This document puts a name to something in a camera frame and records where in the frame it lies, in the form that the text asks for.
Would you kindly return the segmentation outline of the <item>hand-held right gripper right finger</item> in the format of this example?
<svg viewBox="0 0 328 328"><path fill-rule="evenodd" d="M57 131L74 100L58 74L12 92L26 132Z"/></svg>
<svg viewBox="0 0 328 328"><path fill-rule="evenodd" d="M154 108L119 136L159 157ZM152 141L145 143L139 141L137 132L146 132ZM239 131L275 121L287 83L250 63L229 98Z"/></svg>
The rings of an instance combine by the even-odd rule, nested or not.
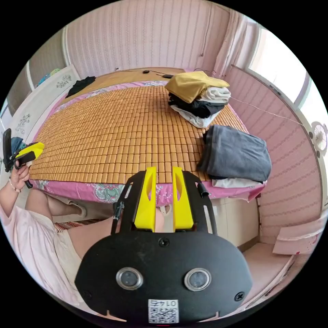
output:
<svg viewBox="0 0 328 328"><path fill-rule="evenodd" d="M190 230L194 225L182 168L172 167L173 229Z"/></svg>

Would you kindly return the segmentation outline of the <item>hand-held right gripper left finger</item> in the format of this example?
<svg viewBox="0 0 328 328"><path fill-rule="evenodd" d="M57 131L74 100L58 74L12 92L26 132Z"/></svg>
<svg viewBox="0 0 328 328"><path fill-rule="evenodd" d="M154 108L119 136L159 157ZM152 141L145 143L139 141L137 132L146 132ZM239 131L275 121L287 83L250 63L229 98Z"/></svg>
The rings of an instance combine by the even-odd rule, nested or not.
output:
<svg viewBox="0 0 328 328"><path fill-rule="evenodd" d="M148 167L142 183L134 225L137 229L155 231L156 167Z"/></svg>

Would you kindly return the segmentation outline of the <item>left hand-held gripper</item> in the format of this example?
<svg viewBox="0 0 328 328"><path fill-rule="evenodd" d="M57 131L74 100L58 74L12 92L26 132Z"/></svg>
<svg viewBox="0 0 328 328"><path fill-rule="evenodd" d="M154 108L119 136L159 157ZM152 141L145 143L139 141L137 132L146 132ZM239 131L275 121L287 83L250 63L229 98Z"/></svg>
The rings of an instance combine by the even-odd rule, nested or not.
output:
<svg viewBox="0 0 328 328"><path fill-rule="evenodd" d="M18 152L14 153L14 169L16 174L18 173L18 170L21 168L27 168L28 163L35 160L36 157L39 157L44 150L44 144L41 142L35 142L27 145L23 149L19 150ZM22 189L24 187L24 184L27 188L32 188L32 183L29 181L29 178L27 180L21 181L21 178L16 177L15 178L15 189Z"/></svg>

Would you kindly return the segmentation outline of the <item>person's left hand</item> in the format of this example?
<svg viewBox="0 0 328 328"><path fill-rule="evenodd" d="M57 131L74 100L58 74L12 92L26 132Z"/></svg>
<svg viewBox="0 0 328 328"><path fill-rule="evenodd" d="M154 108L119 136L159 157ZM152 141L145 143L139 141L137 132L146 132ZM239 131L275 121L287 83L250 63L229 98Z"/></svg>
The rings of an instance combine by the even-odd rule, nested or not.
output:
<svg viewBox="0 0 328 328"><path fill-rule="evenodd" d="M9 183L14 191L20 193L25 186L25 182L29 180L30 174L28 164L23 164L23 166L20 168L18 168L18 165L19 162L16 161L11 171Z"/></svg>

